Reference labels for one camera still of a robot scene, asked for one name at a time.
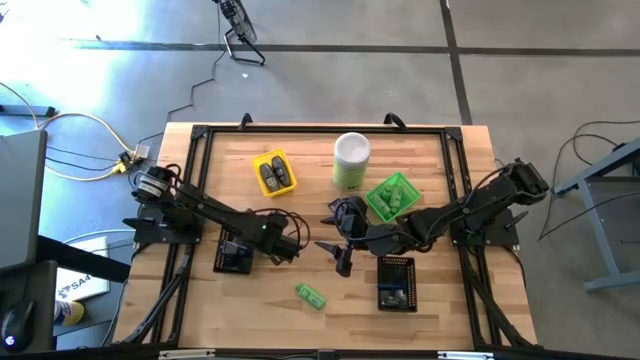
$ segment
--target white cable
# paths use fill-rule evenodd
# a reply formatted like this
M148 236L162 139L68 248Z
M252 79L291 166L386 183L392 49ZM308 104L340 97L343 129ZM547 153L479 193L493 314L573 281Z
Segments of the white cable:
M129 147L127 147L127 145L125 145L125 143L118 136L118 134L116 134L115 131L113 131L113 129L104 120L102 120L102 119L100 119L98 117L95 117L93 115L83 114L83 113L58 114L58 115L55 115L55 116L43 121L42 123L38 123L38 118L37 118L35 112L33 111L33 108L31 107L31 104L29 104L29 102L27 101L27 99L25 99L22 95L18 94L17 91L13 90L11 87L6 85L5 83L0 82L0 85L5 87L7 90L11 91L15 96L20 98L20 100L22 100L22 102L27 106L27 108L29 109L29 112L31 113L31 117L33 118L33 124L34 124L34 129L35 130L44 129L52 121L57 120L57 119L59 119L61 117L64 117L64 116L84 116L84 117L87 117L89 119L95 120L98 123L100 123L102 126L104 126L111 133L111 135L113 135L113 137L118 141L118 143L120 143L120 146L122 146L122 148L125 149L125 151L127 151L129 154L133 154L134 153L134 151L131 150ZM62 173L50 168L46 164L45 164L44 167L45 167L45 169L47 171L49 171L49 172L51 172L51 173L53 173L53 174L55 174L55 175L57 175L59 177L65 178L65 179L75 180L75 181L97 181L97 180L106 179L109 176L113 175L114 174L114 170L115 170L117 165L118 165L118 163L113 164L113 168L108 173L100 175L100 176L92 177L92 178L80 178L80 177L76 177L76 176L70 176L70 175L62 174Z
M72 241L78 240L78 239L82 239L84 237L89 237L89 236L93 236L93 235L100 235L100 234L112 234L112 233L123 233L123 232L135 232L134 229L110 229L110 230L100 230L100 231L93 231L90 233L86 233L86 234L82 234L82 235L78 235L76 237L72 237L71 239L67 239L65 241L63 241L63 244L68 244Z

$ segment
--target tripod leg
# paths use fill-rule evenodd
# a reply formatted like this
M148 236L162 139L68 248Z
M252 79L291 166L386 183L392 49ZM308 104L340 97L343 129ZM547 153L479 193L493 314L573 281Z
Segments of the tripod leg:
M239 40L242 41L243 44L248 45L251 50L253 50L256 54L258 54L258 56L260 56L260 58L262 59L261 61L258 60L253 60L253 59L245 59L245 58L240 58L237 57L235 55L235 53L233 52L233 50L231 50L231 46L229 45L229 35L231 35L231 33L233 33L233 29L229 29L229 31L227 31L226 33L224 33L224 44L227 46L227 52L229 53L229 57L231 57L233 60L235 61L240 61L240 62L245 62L245 63L249 63L249 64L257 64L260 66L264 66L264 62L265 62L265 58L262 55L262 53L260 51L258 51L258 49L255 48L255 46L253 46L250 42L240 38Z

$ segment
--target green block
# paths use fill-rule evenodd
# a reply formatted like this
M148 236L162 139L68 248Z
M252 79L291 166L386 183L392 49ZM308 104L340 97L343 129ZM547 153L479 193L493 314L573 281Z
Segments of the green block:
M318 292L313 290L309 285L300 283L296 285L296 291L298 292L298 296L300 296L304 301L308 302L317 310L322 309L324 304L327 303L327 299L325 299L324 296L318 294Z

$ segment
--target desk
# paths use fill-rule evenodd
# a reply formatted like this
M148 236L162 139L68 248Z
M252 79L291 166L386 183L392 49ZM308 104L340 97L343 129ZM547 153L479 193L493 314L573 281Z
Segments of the desk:
M193 125L167 124L160 164L185 163ZM495 169L489 133L483 126L467 126L462 130L475 184ZM337 134L216 134L206 192L236 209L280 207L296 211L309 222L312 241L342 243L335 228L320 224L320 219L330 215L327 203L344 195L331 183L337 137ZM367 137L372 155L359 195L401 171L423 194L414 208L449 202L440 141L436 137L397 134ZM298 187L287 195L269 199L260 191L251 159L276 148L287 153ZM199 168L196 161L193 179L197 179ZM373 211L368 215L372 222L377 220ZM313 244L291 264L274 266L268 259L257 256L250 276L219 274L212 271L218 235L219 226L208 222L191 270L180 347L472 348L458 253L446 236L427 254L406 255L416 259L419 301L418 312L406 314L377 310L376 259L368 252L354 252L350 278L336 274L330 255ZM157 299L166 253L166 245L152 245L133 262L114 340L130 334ZM521 334L535 343L518 264L501 248L487 248L487 261L497 303ZM297 297L294 288L299 282L327 297L324 309L316 311ZM482 306L479 313L486 330L483 334L488 338ZM165 335L172 315L170 303Z

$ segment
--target green object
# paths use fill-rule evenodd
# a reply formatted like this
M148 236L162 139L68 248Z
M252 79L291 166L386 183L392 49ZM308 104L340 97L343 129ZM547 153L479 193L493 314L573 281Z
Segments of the green object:
M374 203L374 200L373 200L374 195L378 195L378 197L380 197L379 194L384 190L385 185L392 185L392 186L395 185L402 188L402 198L400 199L400 206L398 207L398 211L395 213L384 214L378 208L378 205ZM367 202L369 203L369 205L371 205L371 207L373 208L373 211L375 211L376 214L378 214L380 219L382 219L384 222L389 222L393 220L396 216L402 214L409 207L411 207L413 203L415 203L416 201L418 201L418 199L420 199L420 196L421 196L420 192L418 192L418 190L416 190L416 188L413 187L413 185L411 185L409 180L407 180L407 178L404 177L402 173L397 172L393 174L390 178L385 180L382 184L376 186L375 189L369 191L367 193L366 198L367 198Z
M392 208L399 208L401 200L402 200L402 186L394 186L393 190L391 190L391 198L389 199L389 206Z
M389 198L391 197L391 190L393 190L393 185L391 184L387 184L382 187L382 192L380 193L382 200L387 202L389 201Z
M378 214L382 213L384 214L384 216L391 215L391 209L389 208L389 205L387 205L387 203L382 200L382 197L380 195L373 194L370 201L375 204L376 208L378 209L376 212L380 211Z
M296 285L296 291L298 292L298 296L300 296L304 301L308 302L317 310L322 309L324 304L327 303L327 299L325 299L324 296L318 294L318 292L313 290L309 285L300 283Z

